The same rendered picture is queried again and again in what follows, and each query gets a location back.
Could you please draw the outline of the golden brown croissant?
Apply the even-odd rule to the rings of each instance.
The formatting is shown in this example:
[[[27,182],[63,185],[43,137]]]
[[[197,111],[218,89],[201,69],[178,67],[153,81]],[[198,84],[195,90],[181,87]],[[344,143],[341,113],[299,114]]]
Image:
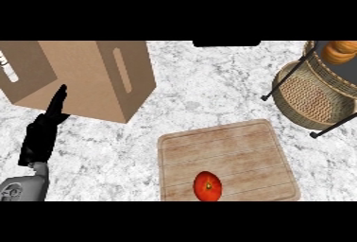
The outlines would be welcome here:
[[[344,64],[357,57],[357,41],[331,41],[322,49],[322,58],[331,64]]]

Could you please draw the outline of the red tomato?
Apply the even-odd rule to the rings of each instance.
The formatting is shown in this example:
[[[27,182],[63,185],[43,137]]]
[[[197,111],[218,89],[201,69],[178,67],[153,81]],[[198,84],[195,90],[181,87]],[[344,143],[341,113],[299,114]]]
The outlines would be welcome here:
[[[223,186],[221,179],[210,171],[198,173],[194,185],[194,193],[201,201],[218,201],[222,197]]]

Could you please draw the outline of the black appliance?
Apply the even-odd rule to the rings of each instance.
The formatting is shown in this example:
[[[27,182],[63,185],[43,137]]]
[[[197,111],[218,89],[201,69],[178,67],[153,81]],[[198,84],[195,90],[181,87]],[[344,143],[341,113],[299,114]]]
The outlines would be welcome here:
[[[192,41],[195,47],[222,47],[222,46],[257,46],[262,41]]]

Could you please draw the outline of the tiered wicker basket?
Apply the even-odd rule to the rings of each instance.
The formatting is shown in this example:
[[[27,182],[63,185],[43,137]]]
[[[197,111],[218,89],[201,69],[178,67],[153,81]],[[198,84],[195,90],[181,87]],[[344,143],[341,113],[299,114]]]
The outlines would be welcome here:
[[[331,41],[309,41],[302,58],[278,72],[272,91],[275,104],[290,120],[321,137],[341,124],[357,118],[357,57],[344,64],[322,58]]]

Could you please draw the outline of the brown cardboard box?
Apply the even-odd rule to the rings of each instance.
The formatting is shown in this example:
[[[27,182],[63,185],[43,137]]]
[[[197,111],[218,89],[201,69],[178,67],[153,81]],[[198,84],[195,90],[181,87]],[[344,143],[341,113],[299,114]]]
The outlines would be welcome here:
[[[45,110],[67,87],[64,112],[131,121],[157,88],[145,41],[0,41],[0,91]]]

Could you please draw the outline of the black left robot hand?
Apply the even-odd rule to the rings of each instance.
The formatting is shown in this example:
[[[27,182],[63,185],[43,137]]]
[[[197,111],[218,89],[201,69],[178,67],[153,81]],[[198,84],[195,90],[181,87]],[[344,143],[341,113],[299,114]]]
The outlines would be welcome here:
[[[29,166],[36,162],[46,163],[58,137],[58,126],[69,118],[64,113],[64,101],[67,98],[67,85],[64,84],[55,93],[46,112],[39,115],[27,127],[27,135],[23,142],[18,165]]]

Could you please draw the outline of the wooden cutting board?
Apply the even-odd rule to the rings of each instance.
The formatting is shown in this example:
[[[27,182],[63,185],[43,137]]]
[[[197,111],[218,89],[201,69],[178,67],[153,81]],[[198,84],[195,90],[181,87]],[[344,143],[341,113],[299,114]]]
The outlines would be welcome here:
[[[194,180],[215,173],[223,200],[299,200],[300,188],[271,122],[166,134],[159,141],[161,199],[197,200]]]

